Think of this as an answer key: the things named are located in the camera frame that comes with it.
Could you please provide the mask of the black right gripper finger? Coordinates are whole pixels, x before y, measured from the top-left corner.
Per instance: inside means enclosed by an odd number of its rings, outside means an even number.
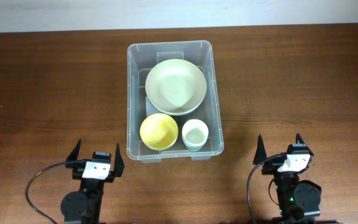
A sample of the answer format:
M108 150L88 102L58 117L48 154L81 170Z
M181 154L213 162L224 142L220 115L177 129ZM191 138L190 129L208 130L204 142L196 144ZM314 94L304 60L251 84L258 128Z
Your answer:
M296 134L296 145L299 148L299 150L307 151L310 156L314 156L313 152L306 145L306 143L304 142L304 140L302 139L302 137L299 133Z
M257 140L257 149L255 152L253 165L260 164L261 162L266 160L266 158L267 158L267 154L266 154L266 150L265 150L265 146L264 146L264 141L262 139L262 136L259 135L258 140Z

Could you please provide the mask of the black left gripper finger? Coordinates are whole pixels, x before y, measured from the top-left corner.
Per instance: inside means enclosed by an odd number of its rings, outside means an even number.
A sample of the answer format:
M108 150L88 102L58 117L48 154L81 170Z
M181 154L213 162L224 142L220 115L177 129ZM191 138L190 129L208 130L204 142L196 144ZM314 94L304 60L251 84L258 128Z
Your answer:
M115 152L115 157L114 157L114 176L115 177L121 177L122 173L124 172L124 161L120 152L120 147L119 147L119 143L117 143L116 145L116 152Z
M67 159L66 159L67 162L77 161L77 160L78 160L78 155L79 155L80 147L81 147L81 139L78 140L76 146L75 146L74 149L71 151L71 153L68 155L68 157L67 157Z

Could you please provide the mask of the yellow small bowl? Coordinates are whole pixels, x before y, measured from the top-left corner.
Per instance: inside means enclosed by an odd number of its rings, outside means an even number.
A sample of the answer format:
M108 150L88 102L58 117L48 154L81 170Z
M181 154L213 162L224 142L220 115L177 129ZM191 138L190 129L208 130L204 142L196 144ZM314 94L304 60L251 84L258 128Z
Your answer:
M142 122L140 137L150 149L163 151L175 144L178 138L178 125L167 114L152 114Z

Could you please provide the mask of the mint green cup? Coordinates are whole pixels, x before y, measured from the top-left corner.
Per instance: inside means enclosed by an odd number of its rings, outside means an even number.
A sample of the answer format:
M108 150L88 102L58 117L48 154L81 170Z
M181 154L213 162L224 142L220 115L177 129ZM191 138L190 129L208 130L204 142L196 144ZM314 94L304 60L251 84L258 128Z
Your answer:
M202 150L203 146L200 146L200 147L186 146L186 148L187 148L190 152L198 152L198 151Z

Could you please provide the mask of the cream white cup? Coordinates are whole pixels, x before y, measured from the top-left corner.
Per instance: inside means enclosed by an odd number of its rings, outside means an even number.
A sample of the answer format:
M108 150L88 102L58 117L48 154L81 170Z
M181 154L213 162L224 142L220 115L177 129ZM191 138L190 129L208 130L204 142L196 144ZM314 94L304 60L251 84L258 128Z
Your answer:
M188 120L182 128L182 137L191 143L207 141L209 129L206 123L200 119Z

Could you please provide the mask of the cream bowl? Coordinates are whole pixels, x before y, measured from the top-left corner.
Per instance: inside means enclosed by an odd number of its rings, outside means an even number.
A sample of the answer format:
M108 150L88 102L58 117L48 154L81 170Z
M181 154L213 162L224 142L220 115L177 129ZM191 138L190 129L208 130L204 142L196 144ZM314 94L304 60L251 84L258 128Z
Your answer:
M203 102L207 83L204 73L193 63L169 59L151 69L145 81L145 92L157 108L179 113Z

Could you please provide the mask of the grey cup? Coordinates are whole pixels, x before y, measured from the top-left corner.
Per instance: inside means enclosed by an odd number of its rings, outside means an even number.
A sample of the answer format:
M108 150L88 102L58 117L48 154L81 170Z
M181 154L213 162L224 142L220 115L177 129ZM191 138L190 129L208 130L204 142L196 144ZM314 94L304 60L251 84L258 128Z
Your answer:
M200 147L200 146L204 146L206 144L206 141L203 141L201 143L191 143L191 142L186 141L185 139L183 140L183 142L185 144L185 147L186 146Z

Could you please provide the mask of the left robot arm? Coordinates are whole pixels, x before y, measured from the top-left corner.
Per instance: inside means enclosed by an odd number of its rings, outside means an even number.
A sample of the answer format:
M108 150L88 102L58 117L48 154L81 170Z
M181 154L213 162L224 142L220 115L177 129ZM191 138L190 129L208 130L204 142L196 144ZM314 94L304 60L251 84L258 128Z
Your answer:
M80 147L81 140L65 161L65 167L72 170L72 179L80 181L80 188L63 198L60 210L65 223L98 223L104 185L122 176L124 161L119 145L114 156L96 151L91 159L82 160L78 159Z

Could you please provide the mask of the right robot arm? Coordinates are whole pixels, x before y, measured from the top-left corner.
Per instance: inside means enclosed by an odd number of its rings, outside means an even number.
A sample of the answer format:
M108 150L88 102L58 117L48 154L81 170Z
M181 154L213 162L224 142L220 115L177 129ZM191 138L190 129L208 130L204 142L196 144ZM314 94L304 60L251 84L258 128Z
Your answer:
M295 143L288 146L286 152L267 157L264 142L258 136L257 150L249 177L258 167L263 175L272 175L270 184L275 185L277 205L280 216L272 219L273 223L315 223L321 214L321 187L310 180L300 180L299 175L309 168L314 154L296 135Z

